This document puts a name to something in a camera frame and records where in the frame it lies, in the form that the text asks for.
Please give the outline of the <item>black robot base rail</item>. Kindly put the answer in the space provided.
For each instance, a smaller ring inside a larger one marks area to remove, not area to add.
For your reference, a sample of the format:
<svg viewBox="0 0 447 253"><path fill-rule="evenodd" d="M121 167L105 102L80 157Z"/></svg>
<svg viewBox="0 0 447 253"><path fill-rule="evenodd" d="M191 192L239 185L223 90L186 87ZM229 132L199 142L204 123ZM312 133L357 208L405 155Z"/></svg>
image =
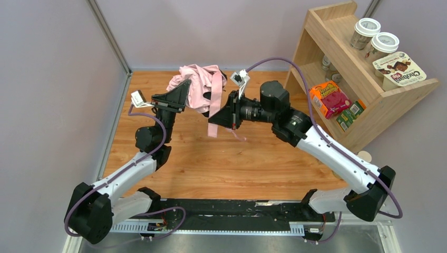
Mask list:
<svg viewBox="0 0 447 253"><path fill-rule="evenodd" d="M299 236L317 240L337 223L333 212L314 212L299 200L162 199L164 213L132 217L112 227L113 232L178 234Z"/></svg>

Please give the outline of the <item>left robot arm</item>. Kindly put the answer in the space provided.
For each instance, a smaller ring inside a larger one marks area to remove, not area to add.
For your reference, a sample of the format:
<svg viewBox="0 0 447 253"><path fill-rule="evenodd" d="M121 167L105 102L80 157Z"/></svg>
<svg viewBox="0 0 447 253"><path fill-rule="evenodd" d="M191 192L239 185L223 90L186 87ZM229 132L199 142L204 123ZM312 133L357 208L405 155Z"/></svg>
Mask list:
<svg viewBox="0 0 447 253"><path fill-rule="evenodd" d="M82 182L74 188L64 217L68 235L97 244L114 225L144 215L159 201L160 196L149 188L141 188L129 197L124 194L167 162L172 149L167 144L177 114L185 110L190 84L186 79L172 90L151 97L155 114L148 117L154 125L136 130L138 151L130 161L95 183Z"/></svg>

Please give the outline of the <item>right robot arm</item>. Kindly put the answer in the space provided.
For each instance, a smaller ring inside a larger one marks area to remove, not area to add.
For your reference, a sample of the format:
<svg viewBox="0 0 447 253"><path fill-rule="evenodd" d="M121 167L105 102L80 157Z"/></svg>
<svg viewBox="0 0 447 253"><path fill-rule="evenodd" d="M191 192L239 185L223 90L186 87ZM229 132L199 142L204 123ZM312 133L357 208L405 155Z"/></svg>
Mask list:
<svg viewBox="0 0 447 253"><path fill-rule="evenodd" d="M260 86L260 98L249 99L232 91L226 104L208 119L227 129L238 129L243 121L272 124L273 134L328 166L348 187L309 190L302 203L318 214L350 212L364 221L385 214L381 207L391 196L396 175L389 166L379 168L336 142L310 116L290 105L290 94L278 81Z"/></svg>

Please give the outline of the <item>pink folding umbrella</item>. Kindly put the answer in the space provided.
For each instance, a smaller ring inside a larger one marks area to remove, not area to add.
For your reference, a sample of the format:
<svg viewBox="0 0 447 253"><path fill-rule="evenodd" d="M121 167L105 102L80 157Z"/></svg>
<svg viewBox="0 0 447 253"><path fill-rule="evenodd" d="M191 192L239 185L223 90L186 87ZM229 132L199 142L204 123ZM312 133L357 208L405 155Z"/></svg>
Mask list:
<svg viewBox="0 0 447 253"><path fill-rule="evenodd" d="M187 107L198 113L207 113L208 116L213 116L220 110L222 93L227 79L217 65L181 66L179 74L169 81L166 90L173 90L185 80L191 81L186 101Z"/></svg>

